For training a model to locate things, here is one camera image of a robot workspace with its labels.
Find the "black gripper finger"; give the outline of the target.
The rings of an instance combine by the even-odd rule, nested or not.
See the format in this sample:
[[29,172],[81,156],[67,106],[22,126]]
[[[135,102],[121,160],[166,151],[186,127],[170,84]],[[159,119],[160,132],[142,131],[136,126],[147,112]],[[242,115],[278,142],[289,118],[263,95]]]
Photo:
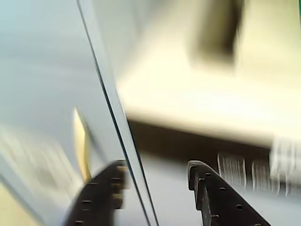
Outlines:
[[202,161],[188,161],[188,188],[204,226],[269,226],[231,185]]
[[83,187],[64,225],[113,226],[114,211],[122,208],[126,186],[125,161],[111,162]]

